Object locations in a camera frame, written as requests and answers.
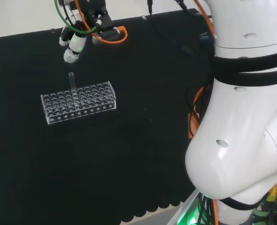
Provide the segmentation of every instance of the test tube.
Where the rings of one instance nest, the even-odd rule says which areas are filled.
[[[69,76],[69,82],[71,84],[71,89],[74,90],[76,89],[76,84],[75,84],[75,76],[73,72],[68,73]]]

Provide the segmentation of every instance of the green light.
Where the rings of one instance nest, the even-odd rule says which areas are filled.
[[[194,217],[191,218],[191,220],[188,221],[187,225],[196,224],[196,219]]]

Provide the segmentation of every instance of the white wall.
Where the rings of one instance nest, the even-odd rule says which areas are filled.
[[[209,8],[199,0],[206,12]],[[106,0],[113,20],[148,15],[147,0]],[[188,8],[197,8],[185,0]],[[153,13],[180,10],[174,0],[153,0]],[[53,0],[0,0],[0,37],[63,27]]]

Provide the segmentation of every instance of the circular hole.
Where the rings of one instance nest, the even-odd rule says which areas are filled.
[[[51,109],[51,108],[52,108],[52,105],[51,105],[51,104],[46,104],[46,105],[45,105],[45,108],[46,108],[46,109]]]
[[[61,96],[58,98],[58,100],[59,100],[59,102],[62,102],[62,101],[65,101],[65,98]]]
[[[237,86],[237,87],[234,87],[234,90],[239,91],[239,92],[246,92],[247,88],[246,87],[239,87],[239,86]]]
[[[228,143],[223,140],[217,140],[217,144],[221,146],[222,148],[226,149],[229,147]]]
[[[60,102],[60,106],[66,106],[66,105],[67,105],[66,101],[61,101]]]

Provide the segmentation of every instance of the orange cable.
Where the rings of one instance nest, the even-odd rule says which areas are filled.
[[[87,22],[86,22],[84,16],[83,16],[83,14],[82,14],[81,9],[80,9],[79,0],[75,0],[75,2],[76,2],[77,9],[78,9],[78,11],[79,11],[79,14],[80,14],[80,16],[81,16],[81,19],[83,20],[83,23],[84,23],[85,27],[86,27],[88,30],[91,30],[90,27],[89,27],[89,25],[87,24]],[[128,37],[128,32],[127,32],[127,30],[126,30],[126,28],[125,28],[124,26],[118,27],[118,30],[125,33],[124,38],[121,39],[121,40],[118,40],[118,41],[107,41],[107,40],[103,40],[102,38],[100,38],[100,37],[99,37],[98,35],[96,35],[95,33],[92,33],[92,36],[94,36],[97,40],[99,40],[99,41],[101,41],[101,42],[103,42],[103,43],[106,43],[106,44],[119,44],[119,43],[122,43],[123,41],[125,41],[125,40],[127,39],[127,37]]]
[[[216,200],[212,200],[212,201],[213,201],[213,211],[214,211],[214,223],[215,225],[218,225],[217,201]]]
[[[209,26],[209,30],[210,30],[212,36],[214,37],[214,30],[213,30],[213,24],[212,24],[212,22],[210,21],[208,15],[206,14],[205,10],[203,9],[203,7],[202,7],[202,5],[199,3],[199,1],[198,1],[198,0],[194,0],[194,1],[195,1],[195,4],[197,5],[197,7],[200,9],[200,11],[201,11],[201,13],[202,13],[202,15],[203,15],[203,17],[204,17],[206,23],[207,23],[208,26]]]

